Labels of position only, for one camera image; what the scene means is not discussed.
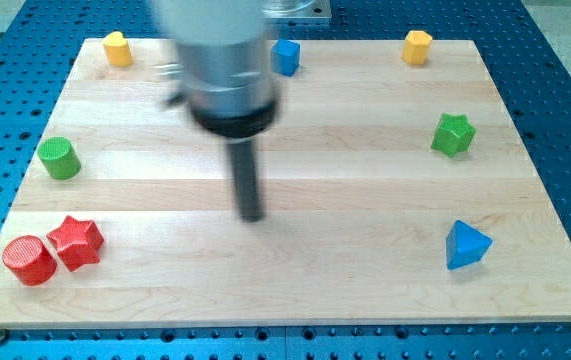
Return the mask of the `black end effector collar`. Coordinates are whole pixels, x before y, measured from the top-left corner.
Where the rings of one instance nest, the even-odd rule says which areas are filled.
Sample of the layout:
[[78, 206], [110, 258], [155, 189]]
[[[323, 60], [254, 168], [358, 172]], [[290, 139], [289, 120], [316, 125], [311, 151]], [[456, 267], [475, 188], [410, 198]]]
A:
[[222, 137], [240, 139], [252, 137], [268, 129], [274, 122], [279, 109], [277, 99], [266, 106], [251, 111], [248, 115], [224, 117], [201, 110], [191, 109], [195, 122], [203, 129]]

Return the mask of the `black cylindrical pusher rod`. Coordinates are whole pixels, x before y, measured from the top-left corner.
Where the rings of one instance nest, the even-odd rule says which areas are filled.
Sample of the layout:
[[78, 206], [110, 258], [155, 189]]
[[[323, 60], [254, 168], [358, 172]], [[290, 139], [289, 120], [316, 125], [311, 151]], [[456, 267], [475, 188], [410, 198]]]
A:
[[227, 141], [227, 153], [240, 218], [257, 222], [264, 217], [252, 138]]

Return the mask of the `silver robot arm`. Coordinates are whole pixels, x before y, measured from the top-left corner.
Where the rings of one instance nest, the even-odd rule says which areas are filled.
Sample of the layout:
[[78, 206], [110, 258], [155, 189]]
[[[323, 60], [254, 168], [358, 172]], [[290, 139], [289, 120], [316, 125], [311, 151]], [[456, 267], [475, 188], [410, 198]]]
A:
[[263, 3], [155, 0], [151, 6], [178, 50], [179, 94], [193, 119], [226, 139], [240, 218], [261, 220], [254, 137], [270, 127], [278, 110]]

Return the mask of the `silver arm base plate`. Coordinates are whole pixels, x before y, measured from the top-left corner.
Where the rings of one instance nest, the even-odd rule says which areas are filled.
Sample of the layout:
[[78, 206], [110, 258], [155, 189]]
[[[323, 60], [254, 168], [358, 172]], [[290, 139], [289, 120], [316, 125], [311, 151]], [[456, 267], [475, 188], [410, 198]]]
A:
[[274, 22], [314, 23], [332, 18], [330, 0], [264, 0], [262, 10]]

